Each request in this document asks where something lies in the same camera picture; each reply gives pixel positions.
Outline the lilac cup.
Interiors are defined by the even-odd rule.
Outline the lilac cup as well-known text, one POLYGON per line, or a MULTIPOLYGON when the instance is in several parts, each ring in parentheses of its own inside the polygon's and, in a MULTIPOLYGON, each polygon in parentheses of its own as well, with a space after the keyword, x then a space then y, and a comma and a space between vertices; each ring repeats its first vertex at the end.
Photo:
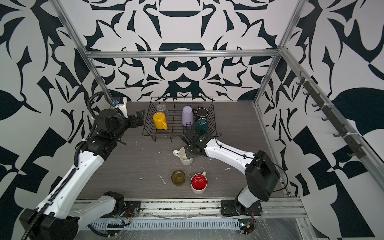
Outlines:
POLYGON ((191 127, 194 124, 194 113, 190 106, 185 106, 182 109, 182 124, 185 127, 191 127))

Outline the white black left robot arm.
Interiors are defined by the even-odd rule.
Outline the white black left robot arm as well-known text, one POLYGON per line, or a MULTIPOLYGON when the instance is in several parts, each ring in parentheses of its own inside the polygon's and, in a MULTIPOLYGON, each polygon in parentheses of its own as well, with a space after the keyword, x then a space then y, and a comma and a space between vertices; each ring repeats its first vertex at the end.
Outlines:
POLYGON ((110 234, 97 231, 91 224, 95 220, 112 216, 124 228, 130 221, 121 217, 126 212, 124 196, 106 192, 99 199, 79 210, 72 210, 75 200, 96 170, 107 160, 126 130, 144 125, 145 110, 129 115, 127 98, 113 100, 105 92, 93 94, 86 102, 94 121, 89 135, 75 148, 74 164, 50 194, 33 210, 26 209, 20 216, 25 229, 23 240, 72 240, 84 227, 98 236, 110 234))

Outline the cream white cup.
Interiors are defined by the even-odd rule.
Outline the cream white cup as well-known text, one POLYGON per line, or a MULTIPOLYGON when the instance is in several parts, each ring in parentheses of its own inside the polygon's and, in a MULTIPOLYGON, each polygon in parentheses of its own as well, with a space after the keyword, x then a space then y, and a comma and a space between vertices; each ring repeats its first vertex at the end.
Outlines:
POLYGON ((181 163, 185 166, 189 166, 193 163, 194 158, 188 158, 186 155, 186 150, 182 147, 180 150, 173 151, 174 156, 178 157, 181 163))

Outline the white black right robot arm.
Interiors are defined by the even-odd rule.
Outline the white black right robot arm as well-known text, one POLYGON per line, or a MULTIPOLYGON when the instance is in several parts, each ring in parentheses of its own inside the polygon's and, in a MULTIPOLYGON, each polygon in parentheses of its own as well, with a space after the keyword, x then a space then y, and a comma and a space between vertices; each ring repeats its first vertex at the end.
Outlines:
POLYGON ((247 186, 235 200, 221 201, 221 215, 234 217, 241 215, 260 216, 261 202, 267 202, 280 182, 282 170, 272 162, 266 152, 245 152, 220 142, 214 136, 187 130, 181 137, 186 144, 188 158, 204 156, 222 161, 245 175, 247 186))

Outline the yellow mug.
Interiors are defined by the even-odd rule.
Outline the yellow mug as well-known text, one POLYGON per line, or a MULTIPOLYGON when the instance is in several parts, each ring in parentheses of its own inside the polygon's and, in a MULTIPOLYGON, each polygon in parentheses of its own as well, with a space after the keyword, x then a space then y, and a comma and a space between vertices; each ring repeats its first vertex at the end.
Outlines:
POLYGON ((161 112, 157 112, 153 115, 153 121, 155 124, 155 127, 158 130, 167 130, 168 129, 168 124, 167 124, 167 119, 166 115, 161 112))

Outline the green mug cream inside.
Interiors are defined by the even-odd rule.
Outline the green mug cream inside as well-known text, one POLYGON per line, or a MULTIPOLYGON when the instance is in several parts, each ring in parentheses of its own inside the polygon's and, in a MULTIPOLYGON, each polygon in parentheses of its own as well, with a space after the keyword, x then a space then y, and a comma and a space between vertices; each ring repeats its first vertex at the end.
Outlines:
POLYGON ((206 118, 199 118, 196 122, 196 132, 197 133, 208 133, 208 120, 206 118))

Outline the black mug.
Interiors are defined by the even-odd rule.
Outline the black mug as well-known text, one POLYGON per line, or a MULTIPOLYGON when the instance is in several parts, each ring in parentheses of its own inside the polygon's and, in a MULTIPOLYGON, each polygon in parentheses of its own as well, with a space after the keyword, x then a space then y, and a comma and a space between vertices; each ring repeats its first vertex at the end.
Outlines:
POLYGON ((209 111, 206 108, 198 108, 196 109, 197 118, 206 118, 209 114, 209 111))

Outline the clear glass cup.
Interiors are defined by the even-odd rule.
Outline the clear glass cup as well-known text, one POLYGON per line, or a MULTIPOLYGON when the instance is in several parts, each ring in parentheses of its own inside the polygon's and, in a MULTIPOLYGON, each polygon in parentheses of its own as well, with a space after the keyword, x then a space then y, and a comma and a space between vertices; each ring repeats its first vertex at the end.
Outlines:
POLYGON ((158 113, 163 113, 163 114, 166 116, 166 118, 167 118, 168 115, 169 115, 167 106, 166 106, 165 104, 158 104, 158 105, 156 106, 156 111, 157 111, 158 113))

